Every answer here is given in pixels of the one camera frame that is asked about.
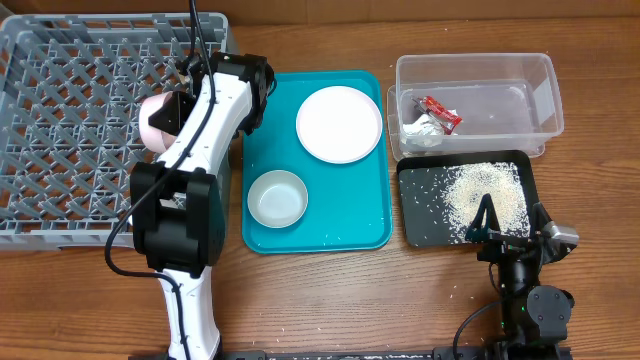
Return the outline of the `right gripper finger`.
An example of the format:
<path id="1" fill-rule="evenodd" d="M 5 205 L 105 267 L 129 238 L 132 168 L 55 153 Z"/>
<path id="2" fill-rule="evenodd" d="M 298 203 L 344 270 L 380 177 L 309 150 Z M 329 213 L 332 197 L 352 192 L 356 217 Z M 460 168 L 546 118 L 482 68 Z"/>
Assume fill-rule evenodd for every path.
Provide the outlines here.
<path id="1" fill-rule="evenodd" d="M 530 211 L 530 234 L 542 233 L 545 226 L 550 222 L 552 222 L 552 219 L 543 204 L 541 202 L 535 203 Z"/>
<path id="2" fill-rule="evenodd" d="M 500 232 L 492 197 L 487 193 L 481 198 L 478 211 L 466 231 L 465 239 L 471 243 L 486 243 Z"/>

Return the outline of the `red snack wrapper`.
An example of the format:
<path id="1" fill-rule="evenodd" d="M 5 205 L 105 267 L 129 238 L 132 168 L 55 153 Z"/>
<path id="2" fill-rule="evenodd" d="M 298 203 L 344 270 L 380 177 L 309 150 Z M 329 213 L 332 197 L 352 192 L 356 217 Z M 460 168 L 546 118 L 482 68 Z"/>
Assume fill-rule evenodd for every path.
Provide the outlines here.
<path id="1" fill-rule="evenodd" d="M 440 126 L 444 135 L 452 135 L 462 122 L 462 118 L 454 110 L 448 110 L 431 96 L 412 96 L 411 100 L 415 103 L 416 110 L 426 115 L 431 123 Z"/>

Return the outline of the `white napkin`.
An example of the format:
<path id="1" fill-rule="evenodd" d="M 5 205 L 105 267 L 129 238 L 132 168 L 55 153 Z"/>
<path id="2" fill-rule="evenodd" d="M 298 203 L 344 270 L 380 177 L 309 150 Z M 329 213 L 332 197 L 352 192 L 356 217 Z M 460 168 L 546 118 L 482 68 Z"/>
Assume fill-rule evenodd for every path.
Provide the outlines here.
<path id="1" fill-rule="evenodd" d="M 438 117 L 431 112 L 422 112 L 414 109 L 411 112 L 412 123 L 402 125 L 405 135 L 426 136 L 426 135 L 454 135 L 454 129 L 462 122 L 462 119 L 448 121 Z"/>

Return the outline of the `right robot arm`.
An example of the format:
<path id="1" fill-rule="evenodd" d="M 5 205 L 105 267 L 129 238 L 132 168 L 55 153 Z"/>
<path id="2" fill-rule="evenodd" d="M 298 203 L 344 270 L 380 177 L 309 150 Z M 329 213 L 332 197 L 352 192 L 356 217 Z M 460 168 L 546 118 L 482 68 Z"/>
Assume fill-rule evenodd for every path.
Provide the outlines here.
<path id="1" fill-rule="evenodd" d="M 484 312 L 498 306 L 504 335 L 477 350 L 478 359 L 569 359 L 570 350 L 559 343 L 568 336 L 567 324 L 575 300 L 566 290 L 540 283 L 542 267 L 569 255 L 579 242 L 577 230 L 554 222 L 544 206 L 532 207 L 530 233 L 526 237 L 501 232 L 489 194 L 481 198 L 466 239 L 480 244 L 477 259 L 496 267 L 490 281 L 499 299 L 476 310 L 459 326 L 452 343 L 456 359 L 462 351 L 462 331 Z"/>

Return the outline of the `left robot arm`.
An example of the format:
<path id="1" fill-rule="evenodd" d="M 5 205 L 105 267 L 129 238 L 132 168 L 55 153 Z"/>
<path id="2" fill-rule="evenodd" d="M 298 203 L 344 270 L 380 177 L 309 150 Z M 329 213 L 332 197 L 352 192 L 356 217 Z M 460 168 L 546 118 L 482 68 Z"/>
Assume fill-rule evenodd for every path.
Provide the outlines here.
<path id="1" fill-rule="evenodd" d="M 139 132 L 153 163 L 130 175 L 135 250 L 161 283 L 170 324 L 168 359 L 216 359 L 211 273 L 226 236 L 228 151 L 263 119 L 274 85 L 263 56 L 216 52 L 187 65 L 189 90 L 146 98 Z"/>

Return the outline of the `grey shallow bowl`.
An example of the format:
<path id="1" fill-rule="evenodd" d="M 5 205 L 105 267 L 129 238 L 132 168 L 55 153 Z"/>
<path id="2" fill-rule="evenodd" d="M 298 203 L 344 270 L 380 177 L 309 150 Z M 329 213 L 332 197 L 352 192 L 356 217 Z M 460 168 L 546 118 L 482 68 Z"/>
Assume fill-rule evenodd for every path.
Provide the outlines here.
<path id="1" fill-rule="evenodd" d="M 308 206 L 308 191 L 296 174 L 273 170 L 251 184 L 246 203 L 249 213 L 259 224 L 280 229 L 302 218 Z"/>

